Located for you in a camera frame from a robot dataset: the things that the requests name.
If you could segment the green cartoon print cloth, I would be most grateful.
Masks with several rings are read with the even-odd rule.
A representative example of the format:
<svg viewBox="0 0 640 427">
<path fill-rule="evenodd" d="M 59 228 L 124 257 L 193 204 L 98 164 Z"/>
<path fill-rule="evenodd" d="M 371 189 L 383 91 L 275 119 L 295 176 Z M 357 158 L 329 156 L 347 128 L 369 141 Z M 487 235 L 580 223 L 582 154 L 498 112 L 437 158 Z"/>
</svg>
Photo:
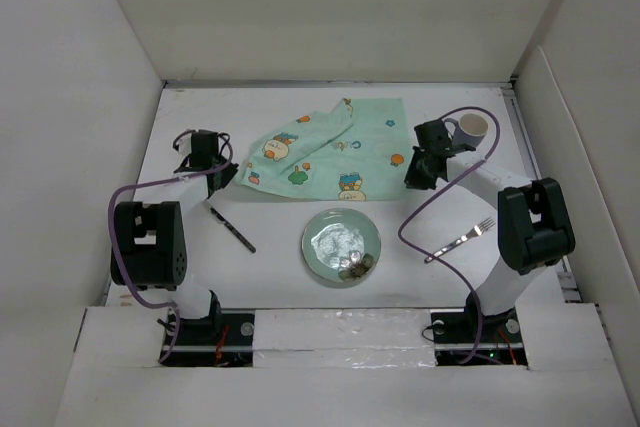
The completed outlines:
<svg viewBox="0 0 640 427">
<path fill-rule="evenodd" d="M 400 99 L 343 98 L 255 141 L 236 182 L 291 199 L 394 200 L 411 153 Z"/>
</svg>

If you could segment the pale green floral plate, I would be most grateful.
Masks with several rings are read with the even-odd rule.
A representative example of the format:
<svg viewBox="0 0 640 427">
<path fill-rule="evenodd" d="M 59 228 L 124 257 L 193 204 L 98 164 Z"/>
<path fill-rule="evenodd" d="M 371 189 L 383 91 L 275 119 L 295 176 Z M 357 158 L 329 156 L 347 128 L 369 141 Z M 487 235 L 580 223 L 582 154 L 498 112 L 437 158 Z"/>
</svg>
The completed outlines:
<svg viewBox="0 0 640 427">
<path fill-rule="evenodd" d="M 378 228 L 355 209 L 328 209 L 305 226 L 301 251 L 311 272 L 330 284 L 356 285 L 375 269 L 381 257 Z"/>
</svg>

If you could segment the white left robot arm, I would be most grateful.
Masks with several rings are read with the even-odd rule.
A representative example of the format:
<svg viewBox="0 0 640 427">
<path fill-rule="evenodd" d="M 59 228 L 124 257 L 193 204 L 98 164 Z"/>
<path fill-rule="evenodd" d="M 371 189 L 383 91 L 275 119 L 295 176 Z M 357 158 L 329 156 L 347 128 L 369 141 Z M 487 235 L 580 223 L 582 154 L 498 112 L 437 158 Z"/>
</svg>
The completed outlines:
<svg viewBox="0 0 640 427">
<path fill-rule="evenodd" d="M 180 315 L 175 294 L 187 274 L 183 215 L 225 188 L 238 171 L 231 137 L 188 129 L 172 142 L 182 161 L 170 177 L 119 187 L 107 208 L 110 275 L 140 305 Z"/>
</svg>

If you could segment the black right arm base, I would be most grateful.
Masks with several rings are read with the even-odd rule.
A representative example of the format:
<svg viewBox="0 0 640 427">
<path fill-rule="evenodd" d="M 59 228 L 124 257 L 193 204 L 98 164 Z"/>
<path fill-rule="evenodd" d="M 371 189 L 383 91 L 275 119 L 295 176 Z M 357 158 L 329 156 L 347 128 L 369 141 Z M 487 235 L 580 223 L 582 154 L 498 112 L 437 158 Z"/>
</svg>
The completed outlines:
<svg viewBox="0 0 640 427">
<path fill-rule="evenodd" d="M 434 347 L 437 366 L 528 365 L 515 308 L 478 320 L 471 296 L 463 308 L 430 311 L 421 336 Z"/>
</svg>

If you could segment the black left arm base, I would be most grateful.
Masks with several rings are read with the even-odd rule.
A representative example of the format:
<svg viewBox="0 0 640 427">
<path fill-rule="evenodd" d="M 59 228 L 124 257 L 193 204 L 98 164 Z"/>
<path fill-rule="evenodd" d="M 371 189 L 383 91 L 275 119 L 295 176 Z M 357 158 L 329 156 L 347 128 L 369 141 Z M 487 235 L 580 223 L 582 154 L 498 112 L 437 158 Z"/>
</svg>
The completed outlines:
<svg viewBox="0 0 640 427">
<path fill-rule="evenodd" d="M 182 319 L 173 340 L 175 315 L 157 323 L 164 329 L 159 363 L 165 367 L 243 368 L 253 365 L 255 312 L 212 305 L 206 317 Z"/>
</svg>

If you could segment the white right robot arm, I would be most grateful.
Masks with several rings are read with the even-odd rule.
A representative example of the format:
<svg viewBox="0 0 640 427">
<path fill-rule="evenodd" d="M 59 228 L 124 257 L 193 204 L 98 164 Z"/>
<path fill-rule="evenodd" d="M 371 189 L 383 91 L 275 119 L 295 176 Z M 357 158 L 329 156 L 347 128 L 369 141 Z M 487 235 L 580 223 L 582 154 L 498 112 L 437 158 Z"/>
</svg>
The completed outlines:
<svg viewBox="0 0 640 427">
<path fill-rule="evenodd" d="M 454 145 L 442 120 L 415 128 L 418 145 L 405 177 L 410 189 L 433 190 L 439 179 L 457 184 L 497 213 L 499 258 L 488 277 L 469 294 L 462 328 L 483 341 L 499 326 L 540 271 L 572 253 L 575 236 L 560 184 L 515 174 L 490 162 L 467 144 Z"/>
</svg>

